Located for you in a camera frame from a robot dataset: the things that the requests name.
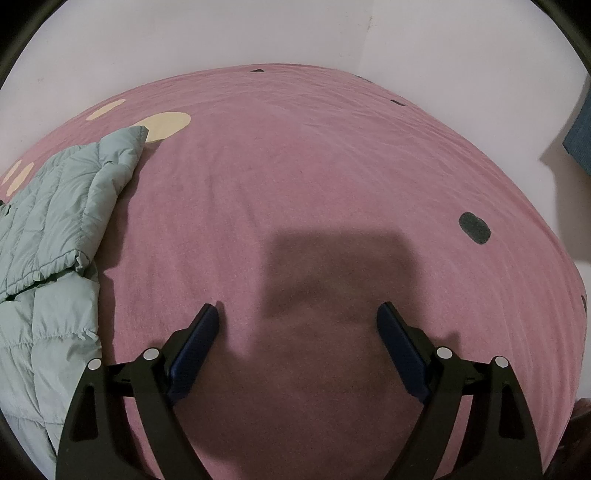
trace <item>polka dot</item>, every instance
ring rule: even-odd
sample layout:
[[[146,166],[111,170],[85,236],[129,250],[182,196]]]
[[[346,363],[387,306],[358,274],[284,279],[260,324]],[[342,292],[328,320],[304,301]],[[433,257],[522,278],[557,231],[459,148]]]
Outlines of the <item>polka dot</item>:
[[[479,245],[484,245],[491,237],[491,229],[486,222],[472,212],[462,213],[459,223],[462,230]]]
[[[185,128],[191,121],[191,116],[182,112],[163,112],[140,120],[132,127],[142,125],[148,129],[146,143],[157,142],[174,135]]]
[[[1,185],[4,185],[9,179],[10,177],[12,177],[12,174],[16,172],[18,166],[21,164],[22,160],[17,161],[10,170],[8,170],[8,172],[6,173],[6,176],[4,177],[4,179],[2,180]]]
[[[31,170],[33,169],[34,165],[35,162],[29,163],[29,165],[23,168],[21,172],[14,178],[14,180],[8,187],[8,191],[6,192],[7,196],[10,197],[10,195],[12,195],[16,191],[16,189],[22,185],[22,182],[24,182],[27,176],[31,173]]]
[[[110,112],[113,108],[121,105],[124,101],[125,101],[125,99],[122,98],[121,100],[116,100],[114,102],[107,103],[105,106],[100,107],[98,110],[92,112],[89,116],[87,116],[86,120],[87,121],[94,120],[95,118],[98,118],[101,115],[104,115],[105,113]]]

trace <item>pink fabric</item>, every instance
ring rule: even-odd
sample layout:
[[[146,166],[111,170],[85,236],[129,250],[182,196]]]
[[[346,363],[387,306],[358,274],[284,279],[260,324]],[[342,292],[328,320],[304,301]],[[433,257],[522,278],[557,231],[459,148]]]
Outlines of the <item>pink fabric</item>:
[[[377,85],[317,67],[192,73],[98,106],[23,165],[155,113],[191,115],[146,148],[115,208],[97,257],[99,315],[105,356],[124,362],[218,303],[220,335],[176,407],[214,479],[383,478],[421,410],[376,331],[386,300],[464,358],[505,355],[549,463],[579,380],[583,284],[472,144]],[[464,212],[490,227],[485,245],[460,228]],[[466,418],[462,408],[440,474]]]

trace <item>mattress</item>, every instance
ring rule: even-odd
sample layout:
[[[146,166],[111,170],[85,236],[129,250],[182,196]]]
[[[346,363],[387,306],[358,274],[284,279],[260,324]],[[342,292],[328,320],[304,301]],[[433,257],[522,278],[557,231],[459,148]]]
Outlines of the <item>mattress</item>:
[[[231,67],[88,109],[24,154],[0,197],[52,153],[129,125],[150,133],[96,257],[103,356],[130,361],[217,304],[220,335],[176,407],[213,478],[383,478],[421,410],[375,328],[387,300],[437,345],[511,361],[549,463],[586,295],[561,242],[470,142],[349,73]],[[131,401],[128,415],[157,473]]]

